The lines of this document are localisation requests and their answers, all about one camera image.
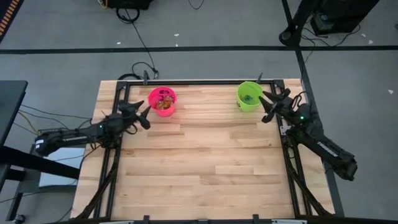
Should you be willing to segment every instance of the black metal frame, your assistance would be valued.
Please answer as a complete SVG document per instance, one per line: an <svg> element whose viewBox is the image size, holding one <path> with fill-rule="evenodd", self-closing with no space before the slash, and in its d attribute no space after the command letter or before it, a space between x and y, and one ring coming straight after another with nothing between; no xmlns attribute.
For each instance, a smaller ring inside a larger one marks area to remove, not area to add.
<svg viewBox="0 0 398 224"><path fill-rule="evenodd" d="M244 81L255 82L256 80L148 80L147 85L168 85L168 86L171 86L171 85L238 85ZM144 81L120 81L120 82L118 82L116 85L116 92L115 92L115 96L114 96L112 112L115 113L118 110L118 102L121 100L122 90L124 90L123 100L128 101L131 87L141 86L143 84L144 84ZM277 93L277 88L279 88L280 91L283 91L285 88L283 80L261 80L260 84L270 85L272 93ZM310 199L311 199L311 201L316 201L316 199L311 194L309 189L307 189L307 186L305 185L305 179L304 179L303 168L302 168L302 164L301 164L301 160L300 160L299 150L297 149L297 145L295 145L293 142L290 142L290 139L282 134L280 127L283 126L284 124L283 124L282 118L279 115L277 116L277 124L279 126L280 140L282 141L282 149L283 149L284 160L285 160L285 165L286 165L287 178L289 181L289 190L290 190L290 195L291 195L291 199L292 199L294 215L296 218L301 215L300 209L299 209L297 193L296 193L296 187L294 184L295 182L302 190L302 195L303 195L304 205L305 205L305 214L312 215ZM94 220L92 220L92 219L85 219L85 218L88 218L88 215L91 213L92 209L94 209L94 214L93 214L94 219L102 218L102 219L110 220L111 214L112 214L113 199L114 199L116 179L117 179L117 171L118 171L119 159L120 159L121 138L119 141L119 146L115 149L114 162L113 162L112 168L108 175L106 173L108 170L109 155L111 154L111 150L113 150L113 149L110 149L110 148L105 149L104 160L103 160L103 164L102 164L102 168L101 168L101 175L100 175L100 179L99 179L99 187L98 187L99 191L97 192L97 194L93 197L93 199L89 203L89 206L88 206L89 209L85 212L84 215L81 214L76 219L72 219L65 223L93 222ZM294 170L293 165L290 161L290 156L289 156L289 147L292 144L294 145L292 147L292 149L293 149L293 153L294 153L297 171ZM105 191L105 188L109 184L110 184L110 188L109 188L109 194L108 194L108 201L106 203L106 214L105 214L105 217L100 217L100 211L101 211L101 205L102 205L102 203L101 203L102 194ZM337 190L337 186L335 184L330 185L329 188L331 188L333 190ZM257 220L258 223L272 223L271 219L259 219L258 215L256 215L256 214L254 214L253 219L250 219L250 220L207 220L206 222L211 221L213 223L253 223L254 220ZM145 216L145 218L142 222L148 223L149 216ZM154 222L198 223L200 221L199 220L151 221L151 223L154 223Z"/></svg>
<svg viewBox="0 0 398 224"><path fill-rule="evenodd" d="M252 81L255 82L257 80L147 80L146 85L238 85L244 81ZM283 91L284 81L283 80L261 80L260 84L262 85L270 85L271 92L277 93L279 91ZM143 80L134 80L134 81L119 81L116 85L116 93L114 96L113 103L113 112L118 110L118 102L121 100L121 92L124 90L123 100L129 100L129 94L131 87L144 85ZM289 191L292 200L292 206L294 211L294 218L290 219L290 221L298 221L299 223L390 223L394 221L389 220L371 220L371 219L363 219L363 218L345 218L343 213L343 208L341 206L340 197L338 195L338 189L336 186L335 176L332 172L331 175L326 174L326 179L328 181L331 198L333 202L333 206L335 208L335 216L332 216L316 200L316 198L312 195L311 191L307 188L305 184L305 178L303 174L303 168L300 160L300 153L297 147L297 144L293 142L292 139L288 138L281 131L281 127L284 126L283 119L277 115L277 125L279 127L280 140L282 143L282 152L284 155L284 161L286 166L286 173L289 183ZM85 216L80 215L77 219L71 219L69 221L63 223L99 223L99 220L102 222L110 221L112 208L113 208L113 199L115 194L115 186L117 179L117 171L120 159L120 151L121 151L121 138L119 141L119 146L115 149L114 153L114 162L112 168L108 175L106 175L108 169L109 155L112 149L106 149L104 154L104 162L101 168L101 176L99 181L99 191L93 197L91 202L89 203L90 209L88 213L85 213ZM289 149L292 149L294 160L296 163L296 168L293 167L291 157L289 154ZM300 213L299 208L299 200L297 198L297 189L295 183L299 186L302 191L302 197L304 201L305 207L305 215ZM101 210L101 197L105 188L110 184L108 201L106 203L106 214L105 217L100 217ZM319 216L312 215L312 207L319 214ZM95 209L93 218L88 218L88 215L91 211ZM134 220L134 223L138 224L149 224L149 223L159 223L159 224L171 224L171 223L179 223L179 224L209 224L209 223L217 223L217 224L235 224L235 223L283 223L281 219L260 219L259 215L253 214L253 219L247 220L149 220L149 216L145 215L143 220Z"/></svg>

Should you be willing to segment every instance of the wooden table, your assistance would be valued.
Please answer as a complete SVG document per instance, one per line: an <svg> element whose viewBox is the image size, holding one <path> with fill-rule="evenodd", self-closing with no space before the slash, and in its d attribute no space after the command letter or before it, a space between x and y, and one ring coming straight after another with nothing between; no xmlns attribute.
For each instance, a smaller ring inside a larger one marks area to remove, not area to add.
<svg viewBox="0 0 398 224"><path fill-rule="evenodd" d="M299 79L284 80L291 96L302 91ZM147 99L156 86L134 86L129 101ZM153 111L150 130L125 134L112 220L196 220L293 218L279 130L264 124L264 109L242 113L237 85L179 85L176 112L160 118ZM112 110L116 81L102 81L94 119ZM308 188L334 212L320 158L299 147ZM100 178L104 149L88 156L81 168L71 217L88 204ZM304 211L296 187L300 211ZM107 192L101 215L104 215Z"/></svg>

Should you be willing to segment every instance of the black cable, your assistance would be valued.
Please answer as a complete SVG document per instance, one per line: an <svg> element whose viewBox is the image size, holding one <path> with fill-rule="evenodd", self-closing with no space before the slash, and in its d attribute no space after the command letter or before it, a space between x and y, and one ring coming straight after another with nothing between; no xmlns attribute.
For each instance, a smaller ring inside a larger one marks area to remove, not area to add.
<svg viewBox="0 0 398 224"><path fill-rule="evenodd" d="M306 24L307 23L309 23L309 22L311 22L311 19L313 18L313 12L311 12L311 15L310 15L310 19L307 21L307 22L305 22Z"/></svg>
<svg viewBox="0 0 398 224"><path fill-rule="evenodd" d="M76 183L76 181L77 181L77 180L75 180L75 181L73 181L71 184L67 184L67 185L73 185L73 184ZM36 192L36 193L31 193L31 194L25 194L25 195L23 195L22 197L30 196L30 195L35 195L35 194L50 193L50 192L51 192L51 191ZM17 197L9 198L9 199L7 199L7 200L2 200L0 203L8 202L8 201L14 200L14 199L16 199L16 198L17 198Z"/></svg>
<svg viewBox="0 0 398 224"><path fill-rule="evenodd" d="M205 0L202 0L199 7L194 7L191 3L191 0L188 0L189 5L191 5L192 9L194 10L199 10L201 8L201 6L203 5L203 3L205 3Z"/></svg>
<svg viewBox="0 0 398 224"><path fill-rule="evenodd" d="M23 127L22 125L19 125L19 124L15 123L15 122L13 122L13 124L15 124L16 126L18 126L18 127L20 127L20 128L25 129L26 131L28 131L28 132L30 132L30 133L32 133L32 134L34 134L34 135L37 135L36 133L34 133L33 131L31 131L31 130L25 128L25 127Z"/></svg>
<svg viewBox="0 0 398 224"><path fill-rule="evenodd" d="M55 115L55 116L64 116L64 117L80 118L80 119L90 119L90 118L85 118L85 117L81 117L81 116L74 116L74 115L67 115L67 114L49 113L49 112L41 111L41 110L39 110L39 109L33 108L33 107L31 107L31 106L26 106L26 105L21 105L21 106L24 106L24 107L29 108L29 109L32 109L32 110L36 110L36 111L41 112L41 113L50 114L50 115Z"/></svg>
<svg viewBox="0 0 398 224"><path fill-rule="evenodd" d="M296 106L300 106L299 103L302 100L301 94L303 94L303 93L306 93L306 91L301 91L299 94L297 94L293 97L292 109L294 109Z"/></svg>
<svg viewBox="0 0 398 224"><path fill-rule="evenodd" d="M23 111L23 110L19 110L19 111L20 111L20 112L23 112L23 113L25 113L25 114L29 114L29 115L31 115L31 116L34 116L34 117L36 117L36 118L49 119L49 120L52 120L52 121L56 121L56 122L60 123L62 126L64 126L64 127L66 127L67 129L69 129L68 126L66 126L64 123L62 123L61 121L59 121L59 120L57 120L57 119L54 119L54 118L46 118L46 117L43 117L43 116L37 116L37 115L34 115L34 114L32 114L32 113Z"/></svg>
<svg viewBox="0 0 398 224"><path fill-rule="evenodd" d="M136 131L132 133L132 132L126 130L126 132L127 132L128 134L136 134L136 133L138 132L137 126L136 126L135 124L132 124L131 126L133 126L134 129L135 129Z"/></svg>
<svg viewBox="0 0 398 224"><path fill-rule="evenodd" d="M137 15L135 16L135 18L131 19L129 16L129 19L127 19L126 16L120 15L120 12L119 12L120 9L127 10L127 8L135 8L135 10L137 11ZM122 0L119 2L118 6L116 7L116 15L121 22L123 22L125 24L130 24L130 23L135 22L139 18L140 10L132 5L132 1L123 1Z"/></svg>
<svg viewBox="0 0 398 224"><path fill-rule="evenodd" d="M309 32L310 32L312 35L314 35L315 37L320 37L320 38L324 38L324 39L328 39L328 38L329 38L329 36L322 37L322 36L320 36L320 35L316 35L314 32L312 32L310 29L308 29L308 28L306 28L306 27L304 27L303 30L309 31Z"/></svg>
<svg viewBox="0 0 398 224"><path fill-rule="evenodd" d="M80 125L79 125L79 127L77 127L76 129L79 129L79 128L81 128L85 123L87 123L87 122L90 122L90 125L91 125L91 121L92 121L93 119L92 118L90 118L90 119L88 119L87 121L84 121L84 122L82 122Z"/></svg>
<svg viewBox="0 0 398 224"><path fill-rule="evenodd" d="M349 34L347 34L344 38L343 38L343 40L340 42L340 43L338 43L338 44L336 44L336 45L334 45L333 47L337 47L337 46L339 46L340 44L342 44L345 40L346 40L346 38L349 36L349 35L353 35L353 34L356 34L358 31L360 31L361 30L361 25L359 25L358 24L358 30L357 31L354 31L354 32L350 32Z"/></svg>
<svg viewBox="0 0 398 224"><path fill-rule="evenodd" d="M314 40L322 41L322 42L323 42L324 44L326 44L328 47L337 47L337 46L341 45L341 44L346 40L346 38L347 38L348 36L353 35L353 34L356 34L359 30L361 30L361 25L358 24L358 27L359 27L359 28L358 28L357 31L353 31L353 32L350 32L349 34L345 35L344 38L343 38L343 40L342 40L340 43L336 44L336 45L330 45L330 44L328 44L327 42L325 42L324 40L319 39L319 38L311 39L311 38L308 38L306 35L303 35L303 34L301 35L301 38L303 38L303 39L305 39L305 40L311 41L311 42L313 43L313 47L314 47L314 48L316 47L316 43L314 42ZM303 28L303 29L310 31L311 34L315 35L310 29L308 29L308 28ZM311 50L310 54L309 54L309 55L307 56L307 58L305 59L304 63L307 62L308 58L311 56L312 53L313 53L313 50Z"/></svg>
<svg viewBox="0 0 398 224"><path fill-rule="evenodd" d="M68 215L68 213L72 210L72 208L73 208L73 205L70 207L70 209L63 215L63 217L61 217L60 219L58 219L57 221L55 221L55 222L60 222L61 220L63 220L63 218L65 218L65 216L66 215Z"/></svg>
<svg viewBox="0 0 398 224"><path fill-rule="evenodd" d="M305 40L311 41L312 44L313 44L313 48L316 46L316 43L315 43L313 40L309 39L306 35L303 35L303 34L302 34L302 35L301 35L301 38L303 38L303 39L305 39ZM304 64L306 64L308 58L311 56L312 53L313 53L313 50L311 50L311 52L307 55L307 58L304 60Z"/></svg>
<svg viewBox="0 0 398 224"><path fill-rule="evenodd" d="M152 55L150 54L149 49L147 48L147 46L146 46L146 44L144 43L144 41L143 41L143 39L142 39L142 37L141 37L141 35L140 35L140 33L139 33L139 31L138 31L136 25L134 24L134 22L136 21L136 18L135 18L135 19L131 19L130 14L129 14L129 12L127 11L127 9L124 8L124 10L125 10L125 12L126 12L126 14L127 14L127 16L128 16L129 19L127 19L125 16L120 16L120 15L118 14L119 20L122 21L122 22L125 23L125 24L132 24L132 26L134 27L134 29L135 29L136 32L137 32L137 35L138 35L139 40L141 41L142 45L144 46L146 52L148 53L148 56L149 56L149 58L150 58L150 61L152 62L152 66L150 66L150 65L149 65L148 63L146 63L146 62L136 62L135 64L133 64L133 65L131 66L132 74L127 75L127 77L128 77L128 76L132 76L132 77L135 77L136 79L139 79L139 78L144 79L144 77L142 77L142 76L140 76L140 75L136 75L136 73L134 72L134 67L135 67L136 65L138 65L138 64L145 64L145 65L147 65L147 66L154 72L154 79L159 79L159 71L156 70L155 63L154 63L154 59L152 58Z"/></svg>
<svg viewBox="0 0 398 224"><path fill-rule="evenodd" d="M76 159L76 158L79 158L79 157L82 157L82 156L75 156L75 157L69 157L69 158L64 158L64 159L57 159L57 160L54 160L54 162L64 161L64 160L67 160L67 159Z"/></svg>

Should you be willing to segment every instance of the wire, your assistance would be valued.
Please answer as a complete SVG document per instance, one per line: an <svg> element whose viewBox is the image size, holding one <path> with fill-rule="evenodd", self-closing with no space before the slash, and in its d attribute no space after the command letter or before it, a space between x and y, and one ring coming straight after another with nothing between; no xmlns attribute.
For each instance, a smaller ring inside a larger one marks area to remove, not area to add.
<svg viewBox="0 0 398 224"><path fill-rule="evenodd" d="M126 8L125 8L124 10L125 10L125 12L126 12L128 18L129 18L129 20L131 21L131 17L130 17L129 12L127 11ZM134 66L135 66L135 65L138 65L138 64L140 64L140 63L143 63L143 64L146 64L148 67L150 67L150 68L152 69L152 71L154 72L154 79L159 79L159 71L156 70L155 63L154 63L154 59L152 58L152 55L150 54L149 49L148 49L147 46L145 45L145 43L144 43L144 41L143 41L143 39L142 39L142 37L141 37L141 35L140 35L140 33L139 33L139 31L138 31L136 25L134 24L134 22L124 22L124 23L132 24L132 26L134 27L134 29L135 29L136 32L137 32L137 35L138 35L139 40L141 41L142 45L144 46L146 52L147 52L148 55L149 55L150 61L152 62L152 67L151 67L148 63L146 63L146 62L137 62L137 63L135 63L135 64L132 65L132 67L131 67L132 73L135 74L135 73L134 73Z"/></svg>
<svg viewBox="0 0 398 224"><path fill-rule="evenodd" d="M191 3L191 0L188 0L189 5L191 5L192 9L194 10L199 10L201 8L201 6L203 5L203 3L205 3L205 0L201 0L201 3L199 5L199 7L194 7Z"/></svg>
<svg viewBox="0 0 398 224"><path fill-rule="evenodd" d="M347 34L347 35L343 38L343 40L342 40L340 43L334 45L333 47L339 46L340 44L342 44L342 43L346 40L346 38L347 38L348 36L353 35L353 34L356 34L358 31L360 31L360 30L361 30L361 25L358 24L358 27L359 27L359 28L358 28L357 31L355 31L355 32L350 32L349 34Z"/></svg>
<svg viewBox="0 0 398 224"><path fill-rule="evenodd" d="M316 46L316 43L315 43L313 40L309 39L306 35L303 35L303 34L302 34L302 35L301 35L301 38L303 38L303 39L305 39L305 40L311 41L312 44L313 44L313 48ZM311 56L312 53L313 53L313 49L312 49L311 52L307 55L307 58L304 60L304 64L306 64L308 58Z"/></svg>
<svg viewBox="0 0 398 224"><path fill-rule="evenodd" d="M82 157L82 156L75 156L75 157L69 157L69 158L64 158L64 159L57 159L57 160L54 160L54 162L64 161L64 160L67 160L67 159L76 159L76 158L79 158L79 157Z"/></svg>
<svg viewBox="0 0 398 224"><path fill-rule="evenodd" d="M83 159L82 159L81 162L80 162L79 170L81 170L81 166L83 165L83 161L86 159L86 157L89 156L91 153L93 153L95 150L97 150L97 148L99 148L99 147L100 147L100 146L95 147L91 152L89 152L87 155L85 155L85 156L83 157ZM71 184L68 184L68 185L73 185L74 183L76 183L76 181L77 181L77 180L73 181ZM36 193L26 194L26 195L23 195L23 197L25 197L25 196L30 196L30 195L35 195L35 194L41 194L41 193L49 193L49 191L45 191L45 192L36 192ZM17 198L17 197L10 198L10 199L7 199L7 200L3 200L3 201L0 201L0 203L8 202L8 201L14 200L14 199L16 199L16 198Z"/></svg>
<svg viewBox="0 0 398 224"><path fill-rule="evenodd" d="M139 64L147 65L147 66L148 66L150 69L152 69L152 71L154 72L154 79L158 79L158 78L159 78L159 72L158 72L155 68L152 68L152 67L151 67L148 63L146 63L146 62L136 62L136 63L134 63L134 64L131 66L131 71L132 71L133 74L136 75L136 73L135 73L135 71L134 71L134 67L135 67L136 65L139 65Z"/></svg>
<svg viewBox="0 0 398 224"><path fill-rule="evenodd" d="M37 135L37 133L34 133L33 131L31 131L31 130L25 128L25 127L23 127L22 125L19 125L19 124L15 123L15 122L13 122L13 124L15 124L16 126L22 128L22 129L25 129L26 131L28 131L28 132L30 132L30 133L32 133L32 134L34 134L34 135Z"/></svg>
<svg viewBox="0 0 398 224"><path fill-rule="evenodd" d="M308 28L303 28L303 29L310 31L311 34L315 35L310 29L308 29ZM306 35L303 35L303 34L301 35L301 38L311 41L312 44L313 44L313 48L315 48L317 46L316 43L314 42L314 40L322 41L328 47L337 47L337 46L341 45L347 39L348 36L357 33L359 30L361 30L361 25L358 24L358 30L357 31L353 31L353 32L350 32L349 34L345 35L343 40L341 42L339 42L338 44L335 44L335 45L330 45L327 42L325 42L324 40L319 39L319 38L314 38L314 39L308 38ZM304 61L304 64L306 64L308 58L311 56L312 53L313 53L313 50L311 50L310 54L308 54L307 58Z"/></svg>
<svg viewBox="0 0 398 224"><path fill-rule="evenodd" d="M43 116L37 116L37 115L34 115L34 114L32 114L32 113L23 111L23 110L19 110L19 111L20 111L20 112L23 112L23 113L25 113L25 114L29 114L29 115L31 115L31 116L34 116L34 117L36 117L36 118L43 118L43 119L49 119L49 120L52 120L52 121L56 121L56 122L60 123L62 126L64 126L64 127L66 127L67 129L69 129L68 126L66 126L64 123L62 123L61 121L59 121L59 120L57 120L57 119L54 119L54 118L46 118L46 117L43 117Z"/></svg>
<svg viewBox="0 0 398 224"><path fill-rule="evenodd" d="M328 39L328 38L329 38L329 36L324 36L324 37L322 37L322 36L320 36L320 35L316 35L314 32L312 32L310 29L308 29L308 28L306 28L306 27L304 27L303 30L309 31L309 32L310 32L312 35L314 35L315 37L320 37L320 38L324 38L324 39Z"/></svg>
<svg viewBox="0 0 398 224"><path fill-rule="evenodd" d="M74 116L74 115L67 115L67 114L49 113L49 112L41 111L41 110L39 110L39 109L33 108L33 107L31 107L31 106L26 106L26 105L21 105L21 106L24 106L24 107L29 108L29 109L32 109L32 110L36 110L36 111L41 112L41 113L49 114L49 115L64 116L64 117L69 117L69 118L90 119L90 118L85 118L85 117L81 117L81 116Z"/></svg>
<svg viewBox="0 0 398 224"><path fill-rule="evenodd" d="M91 123L92 120L93 120L93 119L90 118L90 119L88 119L87 121L82 122L82 123L79 125L79 127L77 127L76 129L81 128L81 127L82 127L85 123L87 123L87 122L90 122L90 125L92 125L92 123Z"/></svg>
<svg viewBox="0 0 398 224"><path fill-rule="evenodd" d="M37 134L38 132L35 129L35 127L33 126L33 124L30 122L29 118L26 115L24 115L23 113L21 113L20 111L18 111L18 114L21 115L23 118L25 118L25 120L27 121L29 126L33 129L33 132Z"/></svg>
<svg viewBox="0 0 398 224"><path fill-rule="evenodd" d="M63 220L63 218L65 218L65 216L68 215L68 213L72 210L72 208L73 208L73 205L72 205L72 206L69 208L69 210L63 215L63 217L61 217L60 219L58 219L58 220L55 221L55 222L59 222L59 221Z"/></svg>
<svg viewBox="0 0 398 224"><path fill-rule="evenodd" d="M301 91L299 94L295 95L293 97L293 104L292 104L292 108L294 109L296 106L300 106L299 103L302 100L301 94L306 93L306 91Z"/></svg>
<svg viewBox="0 0 398 224"><path fill-rule="evenodd" d="M130 131L128 131L128 130L126 130L126 132L127 132L128 134L136 134L136 133L138 132L137 126L136 126L135 124L132 124L131 126L134 127L135 132L132 133L132 132L130 132Z"/></svg>
<svg viewBox="0 0 398 224"><path fill-rule="evenodd" d="M76 181L77 181L77 180L73 181L71 184L67 184L66 186L68 186L68 185L73 185L74 183L76 183ZM51 192L51 191L43 191L43 192L36 192L36 193L31 193L31 194L25 194L25 195L23 195L22 197L26 197L26 196L30 196L30 195L35 195L35 194L49 193L49 192ZM9 198L9 199L7 199L7 200L2 200L0 203L8 202L8 201L14 200L14 199L16 199L16 198L17 198L17 197L13 197L13 198Z"/></svg>
<svg viewBox="0 0 398 224"><path fill-rule="evenodd" d="M309 23L309 22L311 22L311 19L313 18L313 12L311 12L311 15L310 15L310 16L312 16L312 17L310 17L310 19L309 19L307 22L305 22L306 24Z"/></svg>
<svg viewBox="0 0 398 224"><path fill-rule="evenodd" d="M104 1L102 1L102 0L97 0L97 1L101 5L101 7L103 9L107 9L108 8L108 0L105 0L105 5L104 5Z"/></svg>

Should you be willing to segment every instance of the black table leg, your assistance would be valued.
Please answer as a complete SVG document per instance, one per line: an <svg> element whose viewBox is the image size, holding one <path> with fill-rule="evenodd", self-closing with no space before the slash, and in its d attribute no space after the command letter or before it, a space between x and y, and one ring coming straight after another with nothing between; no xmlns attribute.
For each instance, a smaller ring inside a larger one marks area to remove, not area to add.
<svg viewBox="0 0 398 224"><path fill-rule="evenodd" d="M26 169L34 169L48 174L69 177L73 179L79 178L80 170L71 166L61 164L59 162L43 159L39 156L24 153L16 149L3 146L1 148L2 156L0 163L7 163Z"/></svg>
<svg viewBox="0 0 398 224"><path fill-rule="evenodd" d="M25 171L9 169L7 173L7 180L23 181L25 178Z"/></svg>

